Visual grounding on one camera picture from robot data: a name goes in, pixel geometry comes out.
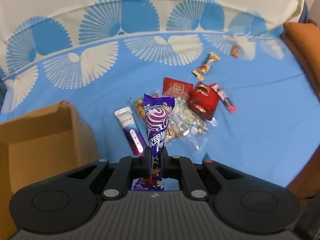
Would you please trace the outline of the white purple stick packet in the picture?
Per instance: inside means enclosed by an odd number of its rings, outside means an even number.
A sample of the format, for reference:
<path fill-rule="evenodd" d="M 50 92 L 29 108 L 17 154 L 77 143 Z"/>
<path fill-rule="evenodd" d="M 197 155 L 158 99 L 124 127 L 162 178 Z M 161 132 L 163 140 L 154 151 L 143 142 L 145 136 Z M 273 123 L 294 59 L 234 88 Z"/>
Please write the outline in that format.
<path fill-rule="evenodd" d="M 114 112 L 114 116 L 118 119 L 133 154 L 143 156 L 146 143 L 136 125 L 131 108 L 121 108 Z"/>

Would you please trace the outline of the clear bag of candies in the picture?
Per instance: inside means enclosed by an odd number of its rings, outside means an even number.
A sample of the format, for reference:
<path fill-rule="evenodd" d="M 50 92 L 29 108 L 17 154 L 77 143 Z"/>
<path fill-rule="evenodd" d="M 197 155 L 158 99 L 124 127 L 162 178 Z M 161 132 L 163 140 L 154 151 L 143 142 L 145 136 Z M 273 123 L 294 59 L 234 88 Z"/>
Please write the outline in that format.
<path fill-rule="evenodd" d="M 202 150 L 209 140 L 209 135 L 218 126 L 217 120 L 203 120 L 188 106 L 187 101 L 175 98 L 175 107 L 169 118 L 165 143 L 171 145 L 180 140 L 192 150 Z"/>

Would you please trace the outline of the purple chocolate bar wrapper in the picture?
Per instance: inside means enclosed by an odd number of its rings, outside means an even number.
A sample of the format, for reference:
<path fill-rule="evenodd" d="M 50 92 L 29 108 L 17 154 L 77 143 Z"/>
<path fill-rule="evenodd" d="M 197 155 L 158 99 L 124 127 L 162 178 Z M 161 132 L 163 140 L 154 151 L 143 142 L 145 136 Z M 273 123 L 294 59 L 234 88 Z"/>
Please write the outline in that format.
<path fill-rule="evenodd" d="M 170 114 L 175 107 L 175 99 L 170 96 L 153 97 L 145 94 L 142 107 L 145 114 L 150 172 L 148 177 L 137 180 L 133 190 L 164 191 L 161 154 L 167 136 Z"/>

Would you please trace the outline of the coated peanuts snack bag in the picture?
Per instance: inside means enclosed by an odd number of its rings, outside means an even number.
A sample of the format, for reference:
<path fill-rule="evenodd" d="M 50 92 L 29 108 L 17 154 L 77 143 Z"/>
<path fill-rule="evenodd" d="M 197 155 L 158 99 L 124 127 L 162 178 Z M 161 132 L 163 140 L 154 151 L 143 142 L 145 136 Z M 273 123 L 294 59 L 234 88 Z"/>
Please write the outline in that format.
<path fill-rule="evenodd" d="M 153 98 L 159 97 L 159 90 L 154 90 L 151 93 L 148 94 L 149 96 Z M 135 109 L 135 112 L 139 116 L 139 118 L 143 121 L 143 124 L 145 124 L 145 111 L 143 107 L 143 101 L 144 101 L 144 95 L 141 96 L 131 96 L 130 102 L 132 106 Z"/>

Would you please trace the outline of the red chocolate snack pack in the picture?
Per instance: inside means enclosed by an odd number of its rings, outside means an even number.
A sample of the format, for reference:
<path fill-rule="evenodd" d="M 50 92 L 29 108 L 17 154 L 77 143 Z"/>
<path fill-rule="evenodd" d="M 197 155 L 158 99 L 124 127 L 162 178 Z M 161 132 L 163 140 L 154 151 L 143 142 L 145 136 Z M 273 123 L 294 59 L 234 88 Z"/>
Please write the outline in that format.
<path fill-rule="evenodd" d="M 198 82 L 189 96 L 187 106 L 200 118 L 212 120 L 219 100 L 212 87 Z"/>

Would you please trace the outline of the dark red packet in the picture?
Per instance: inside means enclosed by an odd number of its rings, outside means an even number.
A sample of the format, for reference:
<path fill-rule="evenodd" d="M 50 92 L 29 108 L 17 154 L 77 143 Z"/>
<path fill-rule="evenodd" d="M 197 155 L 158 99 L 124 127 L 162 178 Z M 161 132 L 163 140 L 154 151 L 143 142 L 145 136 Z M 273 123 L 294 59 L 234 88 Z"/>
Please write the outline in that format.
<path fill-rule="evenodd" d="M 187 100 L 193 91 L 193 84 L 165 77 L 163 80 L 163 96 L 172 96 Z"/>

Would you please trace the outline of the red white stick packet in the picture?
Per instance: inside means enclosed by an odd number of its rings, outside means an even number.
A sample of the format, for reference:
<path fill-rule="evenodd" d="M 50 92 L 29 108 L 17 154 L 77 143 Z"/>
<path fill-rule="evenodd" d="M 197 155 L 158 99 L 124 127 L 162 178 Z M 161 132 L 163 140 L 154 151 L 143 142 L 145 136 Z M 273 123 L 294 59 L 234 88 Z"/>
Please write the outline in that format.
<path fill-rule="evenodd" d="M 213 83 L 211 88 L 219 96 L 220 100 L 222 101 L 223 105 L 227 108 L 229 113 L 232 113 L 232 114 L 235 113 L 236 112 L 235 105 L 231 102 L 231 100 L 226 95 L 226 93 L 222 90 L 222 88 L 217 83 Z"/>

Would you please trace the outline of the brown cardboard box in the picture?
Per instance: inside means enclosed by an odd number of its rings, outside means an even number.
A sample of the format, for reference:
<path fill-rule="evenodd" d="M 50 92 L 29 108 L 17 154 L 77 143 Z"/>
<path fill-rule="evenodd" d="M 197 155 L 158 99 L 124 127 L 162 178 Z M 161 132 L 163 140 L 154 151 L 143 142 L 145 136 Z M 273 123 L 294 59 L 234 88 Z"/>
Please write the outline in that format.
<path fill-rule="evenodd" d="M 68 101 L 1 123 L 1 239 L 17 231 L 9 213 L 14 193 L 98 158 L 93 129 Z"/>

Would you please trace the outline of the yellow wrapped candy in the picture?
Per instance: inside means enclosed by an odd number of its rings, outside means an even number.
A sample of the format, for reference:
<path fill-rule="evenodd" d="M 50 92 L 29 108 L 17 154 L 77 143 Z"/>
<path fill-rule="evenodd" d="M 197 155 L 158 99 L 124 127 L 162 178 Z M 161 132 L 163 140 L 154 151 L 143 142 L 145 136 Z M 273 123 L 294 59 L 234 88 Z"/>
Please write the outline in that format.
<path fill-rule="evenodd" d="M 202 66 L 194 69 L 192 73 L 200 80 L 203 81 L 205 79 L 205 75 L 211 69 L 212 65 L 220 61 L 221 58 L 214 52 L 210 52 L 207 61 Z"/>

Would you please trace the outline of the small red wrapped candy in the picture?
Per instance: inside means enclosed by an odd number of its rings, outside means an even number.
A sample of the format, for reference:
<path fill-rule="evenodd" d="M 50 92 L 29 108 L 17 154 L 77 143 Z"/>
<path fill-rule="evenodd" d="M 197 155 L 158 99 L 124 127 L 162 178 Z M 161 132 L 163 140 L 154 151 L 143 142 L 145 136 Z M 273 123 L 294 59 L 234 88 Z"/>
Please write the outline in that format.
<path fill-rule="evenodd" d="M 241 49 L 241 47 L 239 45 L 233 45 L 231 48 L 230 55 L 232 57 L 238 58 L 240 49 Z"/>

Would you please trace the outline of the blue white patterned sofa cover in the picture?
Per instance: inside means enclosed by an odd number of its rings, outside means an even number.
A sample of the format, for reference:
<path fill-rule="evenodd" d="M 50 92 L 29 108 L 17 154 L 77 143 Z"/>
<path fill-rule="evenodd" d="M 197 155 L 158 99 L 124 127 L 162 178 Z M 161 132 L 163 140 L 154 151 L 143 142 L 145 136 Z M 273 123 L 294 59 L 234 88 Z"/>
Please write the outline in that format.
<path fill-rule="evenodd" d="M 115 163 L 130 147 L 114 112 L 165 77 L 197 83 L 192 71 L 214 52 L 221 60 L 204 83 L 217 83 L 236 112 L 219 104 L 202 150 L 177 140 L 169 152 L 287 186 L 319 146 L 319 100 L 280 38 L 302 2 L 1 0 L 1 121 L 67 100 Z"/>

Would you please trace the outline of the orange cushion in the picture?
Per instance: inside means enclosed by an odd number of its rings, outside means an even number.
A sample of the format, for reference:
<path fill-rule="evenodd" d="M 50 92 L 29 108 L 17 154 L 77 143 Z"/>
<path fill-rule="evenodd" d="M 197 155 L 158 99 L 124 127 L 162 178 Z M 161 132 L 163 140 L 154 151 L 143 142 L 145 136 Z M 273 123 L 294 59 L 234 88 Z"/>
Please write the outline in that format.
<path fill-rule="evenodd" d="M 313 23 L 285 22 L 281 39 L 303 68 L 319 98 L 319 28 Z"/>

